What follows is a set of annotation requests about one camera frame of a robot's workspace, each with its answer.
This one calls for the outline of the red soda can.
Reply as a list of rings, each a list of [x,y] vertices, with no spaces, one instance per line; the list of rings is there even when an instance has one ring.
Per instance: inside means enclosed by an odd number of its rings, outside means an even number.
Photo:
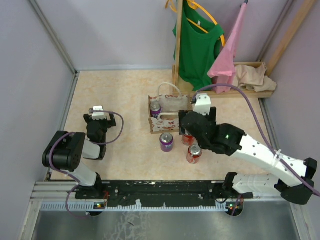
[[[192,146],[196,142],[196,139],[191,135],[184,134],[181,136],[181,142],[185,146]]]

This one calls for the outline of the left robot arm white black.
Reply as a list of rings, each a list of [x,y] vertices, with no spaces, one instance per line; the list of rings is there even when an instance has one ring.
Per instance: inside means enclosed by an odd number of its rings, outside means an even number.
[[[116,127],[116,112],[93,110],[83,116],[87,132],[57,131],[42,154],[42,165],[67,175],[77,183],[77,199],[107,199],[109,192],[101,176],[90,170],[82,159],[101,161],[107,145],[118,137],[107,141],[107,132]]]

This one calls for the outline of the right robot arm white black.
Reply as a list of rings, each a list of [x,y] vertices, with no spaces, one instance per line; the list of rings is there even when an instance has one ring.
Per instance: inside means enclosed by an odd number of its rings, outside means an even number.
[[[290,203],[306,205],[314,195],[313,177],[318,162],[313,158],[289,157],[261,144],[234,125],[217,124],[216,112],[215,107],[207,115],[192,110],[179,111],[180,133],[194,137],[202,150],[240,158],[268,172],[252,175],[229,172],[224,180],[224,194],[229,198],[248,193],[279,194]]]

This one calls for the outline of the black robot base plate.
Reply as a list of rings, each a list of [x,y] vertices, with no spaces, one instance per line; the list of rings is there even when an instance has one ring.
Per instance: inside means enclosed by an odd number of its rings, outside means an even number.
[[[129,207],[139,200],[143,207],[214,207],[239,193],[221,181],[133,181],[111,180],[95,186],[79,186],[77,200],[103,200],[108,207]]]

